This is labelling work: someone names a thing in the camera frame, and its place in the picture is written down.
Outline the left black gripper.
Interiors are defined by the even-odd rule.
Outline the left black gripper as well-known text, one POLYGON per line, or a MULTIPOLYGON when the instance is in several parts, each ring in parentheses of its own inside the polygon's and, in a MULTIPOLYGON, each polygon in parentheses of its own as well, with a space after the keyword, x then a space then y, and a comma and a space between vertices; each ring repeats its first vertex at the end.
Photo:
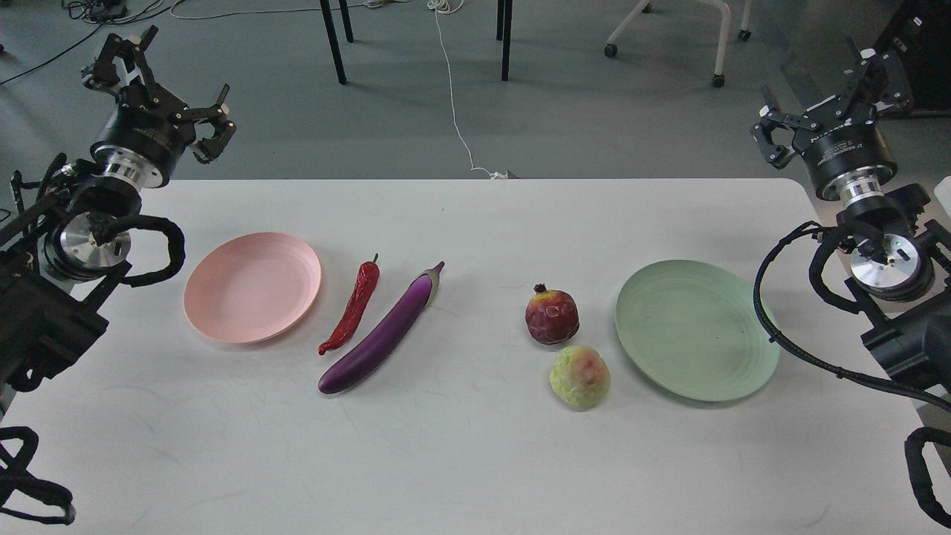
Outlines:
POLYGON ((201 108, 188 108, 169 89, 160 89, 145 58, 158 33, 156 26, 126 38, 110 33, 93 62, 82 69, 85 88, 108 94, 117 103, 91 146, 91 156, 102 163, 120 150, 135 153, 154 169, 146 173, 145 187, 166 186, 186 148, 201 165, 214 162, 237 131, 225 102, 230 85, 224 84, 215 102, 201 108))

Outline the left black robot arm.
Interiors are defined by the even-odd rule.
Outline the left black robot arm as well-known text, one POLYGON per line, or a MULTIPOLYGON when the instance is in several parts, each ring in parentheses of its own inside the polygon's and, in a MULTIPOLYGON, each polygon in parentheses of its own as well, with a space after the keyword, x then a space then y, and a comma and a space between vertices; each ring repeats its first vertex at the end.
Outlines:
POLYGON ((91 158, 57 155, 45 176, 11 176, 17 211, 2 228, 2 397, 34 392, 70 368, 106 332, 100 314, 120 285, 169 280, 186 261, 186 237, 142 213, 144 189, 164 187, 184 152, 207 165, 236 132, 225 85, 210 106, 164 88, 146 60, 158 29, 109 34, 82 84, 114 98, 91 158))

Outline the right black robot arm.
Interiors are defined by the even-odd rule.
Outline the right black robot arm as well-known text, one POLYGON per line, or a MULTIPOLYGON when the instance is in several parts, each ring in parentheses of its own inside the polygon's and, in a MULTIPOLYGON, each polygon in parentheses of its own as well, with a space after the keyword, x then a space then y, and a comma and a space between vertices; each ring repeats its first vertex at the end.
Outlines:
POLYGON ((936 295, 931 289, 936 270, 949 271, 949 230, 935 220, 918 226, 930 201, 921 185, 883 190, 897 164, 877 119, 912 105, 900 58, 858 51, 842 91, 799 114, 781 111, 768 87, 763 99, 750 133, 765 162, 782 169, 801 158, 815 196, 842 209, 834 226, 800 224, 767 254, 752 285, 757 320, 772 343, 839 379, 948 411, 948 400, 931 390, 949 388, 949 282, 936 295), (818 244, 808 266, 812 291, 826 305, 866 316, 871 328, 860 339, 884 378, 822 361, 768 317, 761 291, 767 269, 806 236, 818 244))

